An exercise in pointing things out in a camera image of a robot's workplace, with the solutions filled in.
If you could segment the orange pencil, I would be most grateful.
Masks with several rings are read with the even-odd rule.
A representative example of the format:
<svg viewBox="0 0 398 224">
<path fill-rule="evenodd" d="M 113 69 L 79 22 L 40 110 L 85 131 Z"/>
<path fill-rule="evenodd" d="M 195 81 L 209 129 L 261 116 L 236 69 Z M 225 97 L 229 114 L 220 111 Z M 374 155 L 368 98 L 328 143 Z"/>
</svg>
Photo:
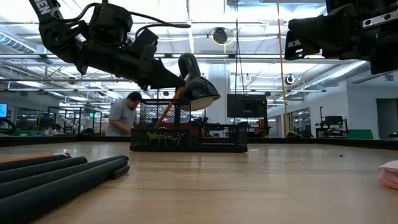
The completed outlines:
<svg viewBox="0 0 398 224">
<path fill-rule="evenodd" d="M 26 160 L 29 160 L 29 159 L 38 159 L 38 158 L 54 157 L 54 156 L 65 156 L 66 158 L 71 158 L 71 155 L 69 153 L 41 154 L 41 155 L 35 155 L 35 156 L 25 156 L 25 157 L 14 157 L 14 158 L 8 158 L 8 159 L 0 159 L 0 163 L 14 162 L 14 161 L 26 161 Z"/>
<path fill-rule="evenodd" d="M 167 116 L 169 110 L 171 109 L 171 106 L 173 105 L 174 101 L 178 99 L 178 97 L 180 96 L 181 92 L 183 91 L 184 87 L 180 87 L 178 89 L 176 89 L 175 94 L 172 98 L 172 100 L 170 101 L 170 103 L 167 105 L 166 109 L 164 110 L 162 116 L 158 119 L 156 125 L 154 126 L 155 129 L 160 128 L 160 125 L 162 124 L 164 118 Z"/>
</svg>

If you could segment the black pen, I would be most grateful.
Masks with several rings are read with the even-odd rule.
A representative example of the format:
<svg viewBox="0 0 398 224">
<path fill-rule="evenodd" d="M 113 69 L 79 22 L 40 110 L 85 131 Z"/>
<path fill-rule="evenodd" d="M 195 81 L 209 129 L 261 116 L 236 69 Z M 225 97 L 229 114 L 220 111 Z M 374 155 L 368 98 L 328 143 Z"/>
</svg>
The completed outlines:
<svg viewBox="0 0 398 224">
<path fill-rule="evenodd" d="M 79 172 L 83 172 L 85 170 L 98 167 L 103 164 L 107 164 L 109 162 L 122 160 L 127 162 L 129 160 L 128 156 L 120 155 L 109 157 L 93 162 L 87 162 L 84 164 L 80 164 L 77 166 L 71 166 L 64 169 L 59 169 L 51 172 L 46 172 L 43 174 L 33 175 L 30 177 L 26 177 L 23 179 L 17 179 L 10 182 L 5 182 L 0 184 L 0 199 L 9 197 L 11 195 L 18 194 L 20 192 L 33 189 L 40 185 L 47 184 L 49 182 L 53 182 L 58 179 L 62 179 L 64 177 L 77 174 Z"/>
<path fill-rule="evenodd" d="M 128 170 L 127 161 L 118 159 L 1 199 L 0 224 L 28 223 L 108 179 L 117 179 Z"/>
<path fill-rule="evenodd" d="M 37 165 L 37 164 L 43 164 L 46 162 L 64 160 L 64 159 L 69 159 L 69 158 L 66 158 L 65 156 L 54 156 L 54 157 L 45 157 L 45 158 L 38 158 L 38 159 L 29 159 L 26 161 L 14 161 L 14 162 L 0 163 L 0 171 L 17 169 L 17 168 L 21 168 L 21 167 L 27 167 L 27 166 Z"/>
<path fill-rule="evenodd" d="M 46 162 L 43 164 L 37 164 L 27 167 L 21 167 L 17 169 L 0 171 L 0 184 L 10 182 L 17 179 L 23 179 L 33 175 L 43 174 L 59 169 L 64 169 L 71 166 L 77 166 L 80 164 L 87 163 L 85 157 L 74 157 L 71 159 L 64 159 L 59 161 Z"/>
</svg>

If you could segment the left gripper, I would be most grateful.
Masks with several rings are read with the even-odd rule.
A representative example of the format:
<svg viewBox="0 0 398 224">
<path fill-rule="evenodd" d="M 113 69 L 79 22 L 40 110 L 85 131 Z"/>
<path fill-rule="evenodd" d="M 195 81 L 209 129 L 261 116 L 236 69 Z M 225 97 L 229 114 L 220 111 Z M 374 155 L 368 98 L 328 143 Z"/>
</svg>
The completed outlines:
<svg viewBox="0 0 398 224">
<path fill-rule="evenodd" d="M 89 42 L 82 47 L 76 68 L 83 75 L 88 67 L 112 73 L 134 81 L 143 90 L 184 86 L 184 80 L 166 69 L 161 59 L 154 59 L 156 50 L 152 44 L 137 53 L 132 46 L 110 47 Z"/>
</svg>

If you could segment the person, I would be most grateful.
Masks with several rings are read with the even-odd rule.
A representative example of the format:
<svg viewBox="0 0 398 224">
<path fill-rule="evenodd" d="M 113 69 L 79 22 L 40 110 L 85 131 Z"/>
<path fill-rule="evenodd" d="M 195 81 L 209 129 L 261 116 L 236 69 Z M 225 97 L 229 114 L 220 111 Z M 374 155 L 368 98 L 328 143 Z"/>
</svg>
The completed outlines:
<svg viewBox="0 0 398 224">
<path fill-rule="evenodd" d="M 106 137 L 125 137 L 131 135 L 131 129 L 139 124 L 137 107 L 142 100 L 138 91 L 131 92 L 111 106 Z"/>
</svg>

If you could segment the pink sticky note pad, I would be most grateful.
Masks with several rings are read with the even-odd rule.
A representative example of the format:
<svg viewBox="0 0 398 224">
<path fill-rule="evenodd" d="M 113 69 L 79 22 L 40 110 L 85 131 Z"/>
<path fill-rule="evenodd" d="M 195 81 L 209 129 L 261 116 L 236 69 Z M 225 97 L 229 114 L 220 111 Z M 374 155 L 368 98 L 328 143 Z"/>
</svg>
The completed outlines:
<svg viewBox="0 0 398 224">
<path fill-rule="evenodd" d="M 387 162 L 378 167 L 380 184 L 398 190 L 398 160 Z"/>
</svg>

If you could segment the black monitor screen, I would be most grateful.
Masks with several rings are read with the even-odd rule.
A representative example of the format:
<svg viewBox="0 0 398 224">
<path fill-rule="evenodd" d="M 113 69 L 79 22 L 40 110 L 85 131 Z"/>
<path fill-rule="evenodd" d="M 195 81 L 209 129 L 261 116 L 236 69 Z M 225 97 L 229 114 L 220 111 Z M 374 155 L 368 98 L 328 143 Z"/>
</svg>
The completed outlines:
<svg viewBox="0 0 398 224">
<path fill-rule="evenodd" d="M 227 117 L 229 118 L 265 118 L 267 99 L 265 95 L 227 95 Z"/>
</svg>

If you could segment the black equipment cart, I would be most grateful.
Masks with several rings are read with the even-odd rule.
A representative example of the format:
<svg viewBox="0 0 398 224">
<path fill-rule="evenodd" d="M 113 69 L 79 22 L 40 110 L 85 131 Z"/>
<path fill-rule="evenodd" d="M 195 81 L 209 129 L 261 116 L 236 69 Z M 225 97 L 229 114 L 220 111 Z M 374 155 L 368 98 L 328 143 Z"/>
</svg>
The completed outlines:
<svg viewBox="0 0 398 224">
<path fill-rule="evenodd" d="M 348 138 L 347 119 L 342 116 L 324 116 L 320 107 L 320 122 L 315 124 L 316 138 Z"/>
</svg>

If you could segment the black mesh desk organizer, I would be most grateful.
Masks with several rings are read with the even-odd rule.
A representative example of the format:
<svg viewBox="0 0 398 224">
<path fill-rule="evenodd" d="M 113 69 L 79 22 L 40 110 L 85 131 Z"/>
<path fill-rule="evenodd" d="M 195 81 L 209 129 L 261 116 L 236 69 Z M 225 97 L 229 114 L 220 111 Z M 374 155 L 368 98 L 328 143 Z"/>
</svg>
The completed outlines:
<svg viewBox="0 0 398 224">
<path fill-rule="evenodd" d="M 139 127 L 131 129 L 130 150 L 147 152 L 246 152 L 248 124 L 192 120 L 190 102 L 148 99 L 140 103 Z"/>
</svg>

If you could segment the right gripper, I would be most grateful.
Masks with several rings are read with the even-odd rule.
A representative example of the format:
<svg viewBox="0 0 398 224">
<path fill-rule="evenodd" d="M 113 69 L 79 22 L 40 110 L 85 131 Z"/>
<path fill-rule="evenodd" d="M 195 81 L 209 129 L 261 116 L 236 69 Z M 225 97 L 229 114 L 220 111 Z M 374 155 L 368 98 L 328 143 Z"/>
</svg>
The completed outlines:
<svg viewBox="0 0 398 224">
<path fill-rule="evenodd" d="M 398 70 L 398 0 L 325 0 L 328 15 L 289 22 L 285 59 L 322 53 L 358 59 L 371 73 Z"/>
</svg>

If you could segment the green panel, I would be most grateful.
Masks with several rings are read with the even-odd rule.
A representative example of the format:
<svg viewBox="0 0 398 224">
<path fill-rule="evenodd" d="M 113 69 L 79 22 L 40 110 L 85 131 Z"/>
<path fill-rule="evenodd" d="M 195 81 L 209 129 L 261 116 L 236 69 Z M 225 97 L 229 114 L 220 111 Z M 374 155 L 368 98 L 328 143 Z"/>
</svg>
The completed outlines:
<svg viewBox="0 0 398 224">
<path fill-rule="evenodd" d="M 374 139 L 370 129 L 350 129 L 348 139 Z"/>
</svg>

